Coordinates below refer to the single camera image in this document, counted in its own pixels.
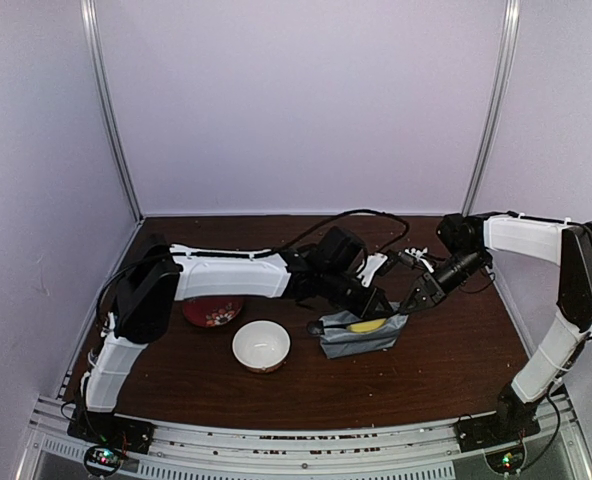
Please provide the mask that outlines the yellow sponge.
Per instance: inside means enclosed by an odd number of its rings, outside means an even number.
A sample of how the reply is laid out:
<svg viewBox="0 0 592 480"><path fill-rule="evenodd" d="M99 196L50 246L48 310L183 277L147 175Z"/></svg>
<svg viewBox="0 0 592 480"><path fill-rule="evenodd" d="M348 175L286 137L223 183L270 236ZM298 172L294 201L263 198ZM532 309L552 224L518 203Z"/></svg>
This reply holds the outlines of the yellow sponge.
<svg viewBox="0 0 592 480"><path fill-rule="evenodd" d="M357 322L348 325L346 329L352 333L366 334L380 329L386 322L386 319Z"/></svg>

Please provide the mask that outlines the grey zip pouch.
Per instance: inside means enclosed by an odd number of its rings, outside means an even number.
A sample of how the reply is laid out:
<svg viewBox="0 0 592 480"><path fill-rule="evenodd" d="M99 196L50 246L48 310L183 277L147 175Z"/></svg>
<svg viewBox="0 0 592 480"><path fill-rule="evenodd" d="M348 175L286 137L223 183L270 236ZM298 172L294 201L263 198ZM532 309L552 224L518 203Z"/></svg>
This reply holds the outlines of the grey zip pouch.
<svg viewBox="0 0 592 480"><path fill-rule="evenodd" d="M386 324L376 331L356 334L346 327L363 321L348 311L342 311L310 321L307 332L319 340L328 359L338 359L393 347L407 324L408 316L395 314L386 320Z"/></svg>

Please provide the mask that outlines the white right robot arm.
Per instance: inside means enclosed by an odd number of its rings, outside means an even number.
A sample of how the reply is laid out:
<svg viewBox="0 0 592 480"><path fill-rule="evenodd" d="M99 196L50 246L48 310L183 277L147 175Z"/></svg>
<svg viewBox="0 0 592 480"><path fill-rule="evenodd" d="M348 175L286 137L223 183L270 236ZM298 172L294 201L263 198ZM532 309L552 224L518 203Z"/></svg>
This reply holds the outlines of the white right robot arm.
<svg viewBox="0 0 592 480"><path fill-rule="evenodd" d="M411 217L407 243L447 250L435 230L439 217ZM420 390L413 420L438 420L494 410L495 397L535 352L553 319L558 269L544 261L512 253L494 254L494 285L478 294L456 290L442 304L412 314L402 346L419 354L412 360ZM584 430L592 430L592 345L566 377L566 386Z"/></svg>

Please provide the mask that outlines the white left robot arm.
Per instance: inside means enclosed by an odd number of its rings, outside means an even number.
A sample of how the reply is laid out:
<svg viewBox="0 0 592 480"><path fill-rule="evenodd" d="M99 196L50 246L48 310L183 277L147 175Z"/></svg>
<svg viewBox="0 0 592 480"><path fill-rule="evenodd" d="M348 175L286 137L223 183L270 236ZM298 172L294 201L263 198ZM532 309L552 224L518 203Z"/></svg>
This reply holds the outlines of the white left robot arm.
<svg viewBox="0 0 592 480"><path fill-rule="evenodd" d="M99 444L119 436L119 421L110 413L140 353L167 332L177 302L222 296L321 297L359 320L392 316L384 291L372 282L387 258L365 255L355 267L354 260L364 253L360 238L337 227L314 244L257 251L199 249L150 237L136 259L107 281L96 301L102 343L80 381L82 429Z"/></svg>

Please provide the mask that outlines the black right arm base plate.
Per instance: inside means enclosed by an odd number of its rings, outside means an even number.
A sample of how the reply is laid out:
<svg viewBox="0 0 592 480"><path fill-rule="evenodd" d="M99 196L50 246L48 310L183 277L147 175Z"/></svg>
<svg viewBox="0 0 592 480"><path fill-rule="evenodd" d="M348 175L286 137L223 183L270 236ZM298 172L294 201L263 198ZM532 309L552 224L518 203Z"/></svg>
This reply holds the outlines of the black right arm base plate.
<svg viewBox="0 0 592 480"><path fill-rule="evenodd" d="M519 421L517 424L503 423L496 413L479 417L466 416L458 419L454 428L463 453L519 442L541 431L539 423L534 419Z"/></svg>

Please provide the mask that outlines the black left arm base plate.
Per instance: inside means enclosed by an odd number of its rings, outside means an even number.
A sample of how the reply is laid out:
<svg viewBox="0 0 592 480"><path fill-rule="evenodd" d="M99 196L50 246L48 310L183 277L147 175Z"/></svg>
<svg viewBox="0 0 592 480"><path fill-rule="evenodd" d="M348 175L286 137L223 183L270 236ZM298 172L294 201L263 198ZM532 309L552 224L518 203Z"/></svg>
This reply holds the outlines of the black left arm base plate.
<svg viewBox="0 0 592 480"><path fill-rule="evenodd" d="M152 423L115 416L112 413L78 412L69 422L67 434L89 443L125 452L147 454L153 440Z"/></svg>

